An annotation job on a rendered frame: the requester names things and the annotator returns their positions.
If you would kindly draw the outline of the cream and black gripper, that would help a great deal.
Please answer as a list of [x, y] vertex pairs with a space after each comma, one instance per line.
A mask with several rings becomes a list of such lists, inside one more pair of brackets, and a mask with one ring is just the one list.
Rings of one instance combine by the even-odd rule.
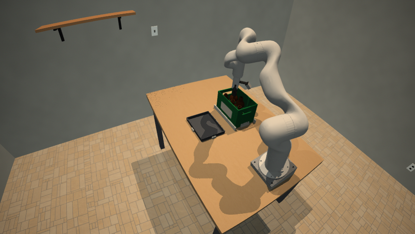
[[233, 83], [232, 83], [233, 92], [232, 92], [232, 96], [236, 96], [237, 89], [238, 89], [239, 82], [240, 82], [240, 78], [242, 78], [242, 77], [235, 77], [234, 76], [234, 78], [233, 78]]

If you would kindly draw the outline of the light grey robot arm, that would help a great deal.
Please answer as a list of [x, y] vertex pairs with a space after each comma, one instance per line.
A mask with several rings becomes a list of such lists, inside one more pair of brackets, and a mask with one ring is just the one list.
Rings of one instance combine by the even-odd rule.
[[304, 135], [309, 127], [306, 115], [284, 89], [278, 73], [280, 57], [281, 49], [276, 42], [256, 42], [256, 33], [244, 28], [239, 34], [236, 50], [227, 53], [224, 59], [224, 66], [233, 69], [232, 74], [236, 77], [243, 76], [245, 64], [266, 63], [259, 76], [262, 90], [272, 104], [284, 111], [284, 114], [270, 117], [259, 126], [260, 137], [268, 146], [268, 151], [260, 158], [259, 168], [264, 176], [271, 179], [287, 174], [291, 139]]

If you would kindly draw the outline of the green crate with dividers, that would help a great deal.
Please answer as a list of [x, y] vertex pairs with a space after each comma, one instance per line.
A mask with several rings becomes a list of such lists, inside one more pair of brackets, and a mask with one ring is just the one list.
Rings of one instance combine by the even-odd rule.
[[238, 110], [237, 107], [235, 107], [230, 102], [230, 100], [228, 100], [223, 95], [223, 93], [229, 91], [233, 92], [233, 88], [218, 91], [217, 107], [224, 113], [224, 115], [233, 123], [236, 128], [240, 127], [240, 125], [245, 122], [253, 122], [258, 104], [238, 88], [237, 97], [239, 98], [242, 96], [244, 102], [244, 107]]

